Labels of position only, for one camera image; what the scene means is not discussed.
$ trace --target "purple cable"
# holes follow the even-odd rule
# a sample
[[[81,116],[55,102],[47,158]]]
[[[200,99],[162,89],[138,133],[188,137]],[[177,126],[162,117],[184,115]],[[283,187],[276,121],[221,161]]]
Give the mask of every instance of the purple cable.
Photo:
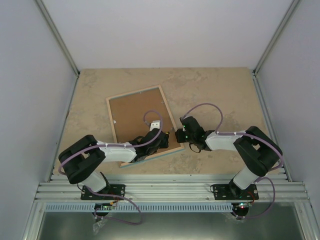
[[[149,110],[147,111],[144,116],[143,116],[143,121],[149,126],[150,124],[148,124],[146,122],[146,115],[148,113],[155,113],[159,116],[160,118],[160,129],[158,131],[158,133],[150,140],[147,141],[145,143],[142,144],[138,144],[138,145],[124,145],[124,144],[120,144],[120,143],[110,143],[108,144],[109,147],[119,147],[119,148],[140,148],[143,146],[146,146],[150,143],[152,143],[154,140],[157,139],[157,137],[160,135],[160,133],[162,132],[162,128],[163,128],[163,118],[161,116],[161,114],[159,112],[157,112],[156,110]],[[63,163],[60,164],[60,166],[58,167],[58,172],[62,175],[66,175],[63,171],[61,171],[61,169],[64,167],[64,165],[66,165],[69,161],[71,161],[73,158],[75,158],[76,156],[79,156],[80,154],[83,154],[84,152],[87,152],[89,150],[92,149],[96,149],[96,148],[104,148],[106,145],[105,144],[98,144],[98,145],[94,145],[94,146],[89,146],[85,149],[82,149],[81,151],[76,152],[75,154],[71,155],[70,157],[68,157],[65,161],[63,161]]]
[[[272,209],[272,207],[274,206],[274,203],[275,203],[275,200],[276,200],[276,188],[275,188],[275,185],[274,183],[272,182],[272,180],[267,177],[267,176],[264,176],[262,178],[260,178],[258,182],[260,182],[261,180],[263,179],[267,179],[270,181],[271,185],[272,185],[272,189],[273,189],[273,198],[272,198],[272,202],[270,203],[269,207],[262,213],[258,214],[258,215],[254,215],[254,216],[237,216],[236,213],[234,211],[232,211],[232,214],[236,217],[236,218],[240,218],[240,219],[256,219],[256,218],[259,218],[265,214],[267,214],[268,212],[270,212],[270,210]]]
[[[117,221],[119,223],[123,223],[123,224],[129,224],[129,225],[140,225],[143,223],[143,213],[141,212],[140,208],[133,202],[131,201],[130,199],[124,197],[124,196],[120,196],[120,195],[114,195],[114,194],[101,194],[101,193],[97,193],[97,192],[94,192],[91,188],[89,187],[86,187],[90,193],[94,194],[94,195],[97,195],[97,196],[100,196],[100,197],[112,197],[112,198],[119,198],[119,199],[123,199],[123,200],[126,200],[128,201],[129,203],[131,203],[135,209],[137,209],[137,211],[139,212],[140,214],[140,221],[139,222],[131,222],[131,221],[126,221],[126,220],[121,220],[121,219],[118,219],[118,218],[114,218],[114,217],[111,217],[111,216],[98,216],[97,215],[97,209],[94,211],[94,216],[97,217],[97,218],[101,218],[101,219],[110,219],[110,220],[113,220],[113,221]]]
[[[280,163],[277,166],[271,168],[269,170],[269,172],[273,171],[273,170],[276,170],[278,168],[281,168],[284,165],[284,157],[281,155],[281,153],[274,146],[272,146],[270,143],[268,143],[267,141],[263,140],[260,137],[257,137],[257,136],[254,136],[254,135],[251,135],[251,134],[248,134],[248,133],[245,133],[245,132],[216,132],[216,134],[223,135],[223,136],[233,136],[233,135],[247,136],[247,137],[256,139],[259,142],[267,145],[269,148],[271,148],[278,155],[278,157],[280,159]]]
[[[182,117],[182,119],[185,119],[186,116],[187,116],[192,110],[194,110],[194,109],[196,109],[197,107],[200,107],[200,106],[202,106],[202,105],[210,105],[210,106],[213,106],[213,107],[215,107],[215,108],[219,111],[219,113],[220,113],[220,115],[221,115],[221,120],[220,120],[220,123],[218,124],[218,126],[217,126],[217,127],[215,128],[215,130],[214,130],[215,132],[218,131],[218,129],[220,128],[220,126],[221,126],[221,124],[222,124],[222,121],[224,120],[224,115],[223,115],[221,109],[220,109],[217,105],[214,105],[214,104],[212,104],[212,103],[204,102],[204,103],[200,103],[200,104],[194,106],[193,108],[191,108],[191,109]]]

